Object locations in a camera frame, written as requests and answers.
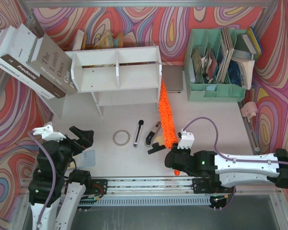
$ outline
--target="gray book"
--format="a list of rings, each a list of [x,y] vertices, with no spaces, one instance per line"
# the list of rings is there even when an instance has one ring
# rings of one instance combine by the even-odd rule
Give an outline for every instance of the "gray book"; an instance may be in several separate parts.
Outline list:
[[[67,95],[77,92],[71,78],[72,59],[47,34],[37,40],[29,65]]]

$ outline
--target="tape ring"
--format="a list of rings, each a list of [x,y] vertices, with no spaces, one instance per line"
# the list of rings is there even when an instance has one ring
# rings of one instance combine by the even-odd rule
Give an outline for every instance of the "tape ring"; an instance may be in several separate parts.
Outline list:
[[[116,135],[117,135],[118,133],[126,133],[126,134],[128,135],[128,139],[127,139],[127,141],[126,141],[125,143],[119,144],[119,143],[116,142],[115,137],[116,137]],[[123,130],[123,129],[118,130],[118,131],[116,131],[116,132],[114,133],[114,135],[113,135],[113,142],[114,142],[116,145],[118,145],[118,146],[126,145],[129,141],[130,141],[130,133],[129,133],[127,130]]]

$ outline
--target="orange fluffy duster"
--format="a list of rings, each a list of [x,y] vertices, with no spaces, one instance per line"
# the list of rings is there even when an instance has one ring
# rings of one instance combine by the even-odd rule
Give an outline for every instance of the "orange fluffy duster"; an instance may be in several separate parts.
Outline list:
[[[168,101],[167,89],[163,80],[161,82],[159,112],[161,126],[163,128],[164,145],[168,149],[172,149],[173,144],[178,143],[178,140],[176,137],[171,106]]]

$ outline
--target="orange tip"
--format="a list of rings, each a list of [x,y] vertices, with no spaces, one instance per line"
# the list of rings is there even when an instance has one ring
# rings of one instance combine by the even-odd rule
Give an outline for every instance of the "orange tip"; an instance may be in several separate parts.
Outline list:
[[[174,174],[175,174],[176,176],[179,176],[179,175],[180,175],[180,172],[179,172],[178,170],[174,170]]]

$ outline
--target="pink object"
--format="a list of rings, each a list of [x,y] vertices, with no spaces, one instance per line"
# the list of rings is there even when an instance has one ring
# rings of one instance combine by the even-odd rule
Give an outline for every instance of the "pink object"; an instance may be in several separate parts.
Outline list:
[[[241,109],[241,114],[243,117],[247,117],[248,122],[251,122],[251,118],[256,116],[258,109],[255,102],[247,102]]]

